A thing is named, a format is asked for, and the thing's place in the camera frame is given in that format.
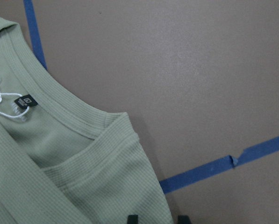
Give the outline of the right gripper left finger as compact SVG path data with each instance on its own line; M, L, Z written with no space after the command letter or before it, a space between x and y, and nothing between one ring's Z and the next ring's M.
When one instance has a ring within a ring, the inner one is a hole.
M128 215L127 224L138 224L139 218L138 215Z

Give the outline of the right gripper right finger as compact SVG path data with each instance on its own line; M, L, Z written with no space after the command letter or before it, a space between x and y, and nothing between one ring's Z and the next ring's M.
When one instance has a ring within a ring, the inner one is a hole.
M191 220L188 215L178 215L178 224L191 224Z

